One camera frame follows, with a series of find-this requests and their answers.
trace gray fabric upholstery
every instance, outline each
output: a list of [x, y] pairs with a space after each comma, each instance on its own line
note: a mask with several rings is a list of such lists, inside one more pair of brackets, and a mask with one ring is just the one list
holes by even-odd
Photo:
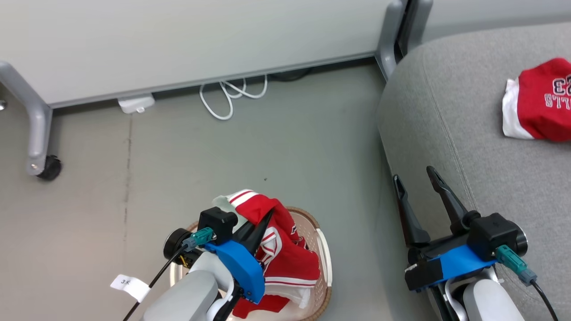
[[[554, 57], [571, 60], [571, 23], [460, 34], [407, 55], [383, 92], [379, 131], [420, 223], [433, 239], [450, 222], [430, 185], [433, 165], [470, 209], [499, 212], [529, 239], [524, 259], [561, 320], [571, 320], [571, 144], [502, 133], [506, 80]], [[498, 270], [526, 320], [551, 320], [532, 287]]]

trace black cable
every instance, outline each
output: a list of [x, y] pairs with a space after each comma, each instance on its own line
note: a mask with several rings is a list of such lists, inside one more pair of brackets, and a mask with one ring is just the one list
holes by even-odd
[[[167, 270], [168, 266], [171, 265], [172, 261], [174, 261], [182, 253], [182, 251], [184, 251], [184, 249], [187, 246], [188, 245], [185, 244], [181, 248], [179, 248], [178, 251], [176, 251], [176, 253], [172, 256], [172, 258], [170, 258], [170, 260], [167, 261], [167, 263], [163, 266], [163, 268], [160, 269], [159, 273], [157, 273], [155, 278], [151, 281], [151, 284], [148, 285], [149, 288], [152, 288], [152, 286], [155, 285], [155, 283], [159, 280], [160, 276], [163, 275], [163, 273]], [[127, 315], [125, 316], [123, 321], [129, 320], [129, 318], [131, 317], [133, 312], [135, 312], [135, 310], [137, 310], [138, 306], [139, 306], [139, 302], [137, 301], [137, 302], [135, 302], [135, 304], [131, 308], [131, 311], [129, 311], [129, 313], [127, 313]]]
[[539, 293], [539, 296], [541, 297], [541, 299], [543, 299], [543, 302], [545, 302], [545, 305], [547, 306], [547, 309], [549, 310], [549, 313], [551, 314], [553, 321], [559, 321], [557, 315], [555, 314], [555, 310], [551, 306], [551, 303], [549, 303], [549, 300], [547, 299], [545, 293], [543, 293], [543, 290], [539, 287], [539, 284], [537, 284], [535, 280], [531, 280], [530, 283], [533, 285], [534, 288], [536, 288], [537, 293]]
[[281, 82], [297, 81], [307, 76], [312, 70], [313, 68], [307, 68], [303, 70], [299, 75], [294, 75], [290, 77], [284, 77], [283, 74], [291, 74], [294, 73], [295, 71], [286, 71], [283, 73], [269, 74], [268, 78], [273, 81], [281, 81]]

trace white panel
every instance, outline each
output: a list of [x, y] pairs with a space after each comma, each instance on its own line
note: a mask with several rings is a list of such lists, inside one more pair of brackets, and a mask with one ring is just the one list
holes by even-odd
[[571, 21], [570, 0], [434, 0], [423, 42], [499, 27]]
[[48, 104], [372, 53], [390, 0], [0, 0]]

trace woven basket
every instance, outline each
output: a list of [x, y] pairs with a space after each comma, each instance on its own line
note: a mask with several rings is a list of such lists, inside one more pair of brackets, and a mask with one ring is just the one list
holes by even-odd
[[[307, 246], [316, 252], [320, 258], [319, 269], [321, 275], [315, 288], [311, 290], [311, 298], [306, 308], [300, 309], [297, 304], [289, 302], [279, 313], [269, 311], [252, 311], [248, 314], [247, 321], [315, 321], [327, 308], [331, 299], [331, 284], [333, 273], [331, 270], [331, 256], [329, 247], [319, 224], [313, 216], [297, 207], [287, 207], [291, 217], [297, 226], [297, 233], [305, 238]], [[188, 227], [188, 231], [195, 232], [198, 222]], [[170, 285], [173, 286], [178, 280], [188, 273], [188, 269], [178, 264], [170, 266]], [[228, 321], [243, 320], [234, 315], [228, 317]]]

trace black caster wheel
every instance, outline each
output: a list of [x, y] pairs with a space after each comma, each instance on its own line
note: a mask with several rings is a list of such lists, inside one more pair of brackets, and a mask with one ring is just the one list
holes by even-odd
[[51, 181], [54, 180], [61, 171], [62, 161], [55, 155], [48, 155], [46, 156], [46, 164], [44, 165], [43, 171], [36, 176], [43, 180]]

